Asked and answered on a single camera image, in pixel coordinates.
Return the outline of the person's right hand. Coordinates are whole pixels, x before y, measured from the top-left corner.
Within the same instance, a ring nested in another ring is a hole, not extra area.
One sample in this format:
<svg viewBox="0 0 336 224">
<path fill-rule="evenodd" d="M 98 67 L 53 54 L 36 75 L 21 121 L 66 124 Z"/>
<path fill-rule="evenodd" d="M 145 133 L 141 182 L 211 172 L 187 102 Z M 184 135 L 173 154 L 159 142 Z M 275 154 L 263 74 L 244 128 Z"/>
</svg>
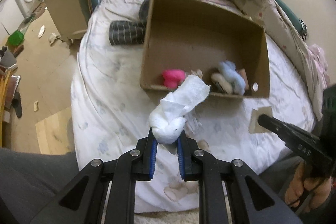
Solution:
<svg viewBox="0 0 336 224">
<path fill-rule="evenodd" d="M 290 207 L 298 207 L 300 204 L 298 199 L 303 195 L 304 190 L 308 192 L 312 191 L 313 197 L 303 209 L 303 212 L 307 213 L 317 209 L 327 200 L 333 185 L 333 178 L 303 178 L 304 173 L 305 164 L 301 162 L 295 170 L 294 177 L 285 192 L 284 201 Z"/>
</svg>

